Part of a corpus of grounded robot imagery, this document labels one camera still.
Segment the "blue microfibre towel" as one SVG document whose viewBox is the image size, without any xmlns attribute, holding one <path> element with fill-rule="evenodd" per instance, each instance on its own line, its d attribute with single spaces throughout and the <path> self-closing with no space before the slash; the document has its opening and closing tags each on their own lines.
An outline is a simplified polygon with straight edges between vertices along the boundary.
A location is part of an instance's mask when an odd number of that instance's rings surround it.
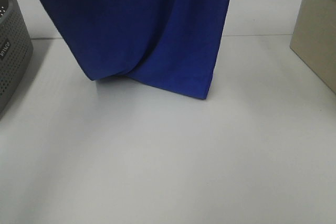
<svg viewBox="0 0 336 224">
<path fill-rule="evenodd" d="M 40 0 L 91 80 L 206 99 L 230 0 Z"/>
</svg>

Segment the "beige storage box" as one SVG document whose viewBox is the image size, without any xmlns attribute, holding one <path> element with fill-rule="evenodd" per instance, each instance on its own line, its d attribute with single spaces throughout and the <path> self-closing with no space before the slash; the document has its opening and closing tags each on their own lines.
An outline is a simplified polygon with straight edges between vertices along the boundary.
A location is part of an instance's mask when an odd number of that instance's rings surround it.
<svg viewBox="0 0 336 224">
<path fill-rule="evenodd" d="M 335 0 L 302 0 L 292 51 L 335 92 Z"/>
</svg>

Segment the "grey perforated plastic basket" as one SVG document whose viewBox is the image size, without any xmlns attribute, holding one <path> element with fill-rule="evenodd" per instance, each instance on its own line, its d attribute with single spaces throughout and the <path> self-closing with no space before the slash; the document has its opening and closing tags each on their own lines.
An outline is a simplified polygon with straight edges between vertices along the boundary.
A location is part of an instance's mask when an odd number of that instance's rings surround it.
<svg viewBox="0 0 336 224">
<path fill-rule="evenodd" d="M 33 44 L 17 0 L 1 0 L 1 117 L 20 84 Z"/>
</svg>

